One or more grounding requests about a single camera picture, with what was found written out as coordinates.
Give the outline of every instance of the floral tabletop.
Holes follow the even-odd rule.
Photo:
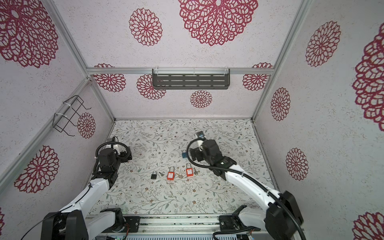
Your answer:
[[[111,137],[131,147],[132,160],[120,165],[115,184],[90,214],[111,207],[120,207],[123,214],[223,214],[242,204],[259,208],[208,169],[195,167],[198,174],[186,176],[188,159],[182,158],[182,150],[198,131],[216,140],[223,155],[273,187],[249,119],[117,121]],[[170,167],[175,168],[174,180],[167,180]],[[157,178],[152,180],[154,171]]]

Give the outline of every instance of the small red circular pattern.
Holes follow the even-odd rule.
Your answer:
[[[257,0],[179,0],[184,28],[200,43],[223,45],[252,21]]]
[[[272,68],[270,63],[259,63],[253,66],[253,68]],[[263,89],[265,83],[269,78],[268,74],[246,74],[243,76],[243,85],[246,89],[251,91],[257,91]]]
[[[308,174],[307,157],[300,149],[292,148],[287,154],[285,164],[289,174],[296,180],[303,180]]]
[[[191,95],[191,103],[197,108],[205,108],[212,102],[212,95],[203,90],[198,90]]]
[[[152,75],[150,74],[140,76],[136,84],[140,94],[148,99],[155,100],[162,98],[167,92],[166,90],[156,90],[153,88]]]
[[[137,9],[132,13],[129,29],[133,37],[144,46],[157,44],[163,34],[159,19],[153,12],[144,8]]]
[[[1,207],[0,207],[0,236],[1,236],[1,230],[3,230],[4,226],[4,214],[1,212]]]
[[[340,35],[340,26],[337,22],[329,21],[319,27],[308,42],[305,54],[307,63],[317,67],[328,61],[337,49]]]
[[[383,240],[384,216],[379,212],[359,215],[358,219],[353,221],[352,231],[353,240]]]
[[[0,52],[5,60],[23,67],[49,65],[54,59],[58,35],[38,0],[0,1]]]
[[[364,48],[364,56],[355,67],[355,103],[364,109],[364,118],[379,124],[384,131],[384,23],[379,34]]]
[[[288,91],[285,88],[277,89],[271,101],[271,113],[276,121],[281,121],[287,116],[291,106],[290,103]]]
[[[80,115],[79,120],[77,121],[77,129],[82,137],[92,137],[96,129],[96,123],[93,116],[89,113]]]
[[[24,173],[16,179],[14,186],[21,192],[37,193],[49,186],[58,169],[57,153],[49,146],[43,146],[24,169]]]
[[[109,64],[101,63],[96,68],[113,68]],[[95,74],[93,75],[98,85],[110,92],[120,92],[125,88],[125,78],[123,74]]]

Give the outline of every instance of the enclosure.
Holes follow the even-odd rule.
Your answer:
[[[211,170],[186,176],[199,131],[291,192],[307,239],[384,238],[383,11],[375,0],[0,1],[0,238],[73,200],[114,136],[132,160],[89,218],[120,207],[142,217],[141,235],[211,234],[219,215],[259,208]],[[227,85],[164,89],[167,74]]]

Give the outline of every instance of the red padlock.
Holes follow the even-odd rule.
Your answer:
[[[193,176],[192,165],[190,163],[187,163],[186,166],[187,166],[187,170],[186,170],[187,177],[192,177]]]
[[[173,180],[175,178],[175,167],[173,167],[173,172],[170,171],[170,168],[169,168],[169,172],[168,172],[168,175],[167,175],[167,180]]]

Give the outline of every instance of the black padlock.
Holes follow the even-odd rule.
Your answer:
[[[157,178],[157,173],[154,171],[151,175],[151,179],[155,180]]]

